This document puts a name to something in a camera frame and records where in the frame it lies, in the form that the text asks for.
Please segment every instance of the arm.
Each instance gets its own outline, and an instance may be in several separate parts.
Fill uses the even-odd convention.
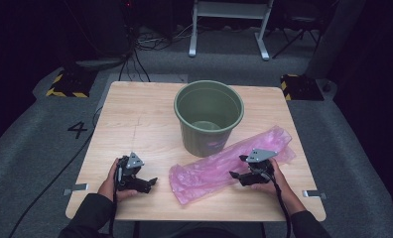
[[[60,238],[100,237],[98,232],[110,219],[113,210],[114,174],[118,159],[113,163],[107,179],[101,184],[97,193],[90,193],[81,203],[69,225],[60,233]],[[117,191],[118,201],[136,194],[136,190]]]
[[[305,206],[295,195],[286,181],[283,173],[275,160],[270,160],[274,168],[274,176],[277,184],[281,189],[284,204],[289,212],[292,221],[294,234],[296,237],[330,237],[327,231],[315,219],[315,217],[306,210]],[[276,189],[272,182],[252,184],[253,189],[261,190],[272,195],[277,195]]]

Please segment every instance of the person's left hand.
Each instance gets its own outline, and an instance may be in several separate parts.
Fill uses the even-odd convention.
[[[104,195],[105,197],[109,198],[111,201],[113,201],[114,175],[116,172],[116,166],[117,166],[118,162],[119,162],[119,159],[116,159],[112,165],[112,168],[110,168],[109,175],[107,176],[107,179],[101,184],[101,186],[97,192],[98,194]],[[129,189],[122,190],[122,191],[116,191],[117,201],[121,202],[122,200],[126,199],[127,197],[133,196],[137,193],[138,193],[137,190],[129,190]]]

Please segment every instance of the hand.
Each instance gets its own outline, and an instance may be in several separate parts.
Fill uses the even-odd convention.
[[[105,197],[109,198],[111,201],[113,201],[113,189],[114,189],[114,176],[116,173],[116,167],[119,162],[119,159],[116,159],[115,162],[112,165],[112,168],[110,168],[109,175],[107,176],[107,179],[101,184],[100,188],[98,189],[98,194],[104,195]],[[126,199],[127,197],[133,196],[137,194],[137,190],[122,190],[122,191],[116,191],[117,195],[117,201],[121,202],[122,200]]]
[[[293,215],[296,212],[304,211],[306,208],[299,200],[299,198],[295,195],[295,193],[290,188],[289,184],[286,181],[283,173],[280,171],[280,168],[277,165],[276,160],[270,159],[271,165],[274,168],[274,177],[276,179],[277,185],[281,189],[281,196],[283,198],[284,204],[289,211],[289,215]],[[277,195],[276,188],[274,184],[270,181],[268,183],[255,183],[251,185],[252,189],[257,189],[261,191],[265,191],[269,194]]]
[[[269,161],[271,162],[271,165],[274,168],[274,177],[276,179],[277,185],[282,190],[282,193],[292,192],[289,184],[286,181],[286,178],[284,177],[283,173],[281,172],[280,168],[278,167],[276,160],[270,159]],[[252,187],[252,189],[265,191],[271,195],[277,195],[276,188],[271,181],[269,181],[268,183],[255,183],[255,184],[252,184],[251,187]]]

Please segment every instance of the pink plastic bag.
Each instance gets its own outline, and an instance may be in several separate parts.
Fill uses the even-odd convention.
[[[247,173],[248,165],[240,161],[240,155],[249,155],[252,149],[278,152],[277,162],[289,163],[296,157],[288,147],[292,140],[290,134],[275,126],[270,130],[231,145],[221,152],[200,159],[184,167],[175,165],[169,173],[172,191],[184,205],[208,193],[238,182],[230,171]]]

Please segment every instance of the black sleeve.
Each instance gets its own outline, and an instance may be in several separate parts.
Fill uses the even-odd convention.
[[[98,230],[110,219],[112,205],[113,202],[103,195],[88,194],[69,225],[61,231],[59,237],[100,237]]]
[[[330,238],[327,231],[309,211],[300,211],[291,217],[293,233],[297,238]]]

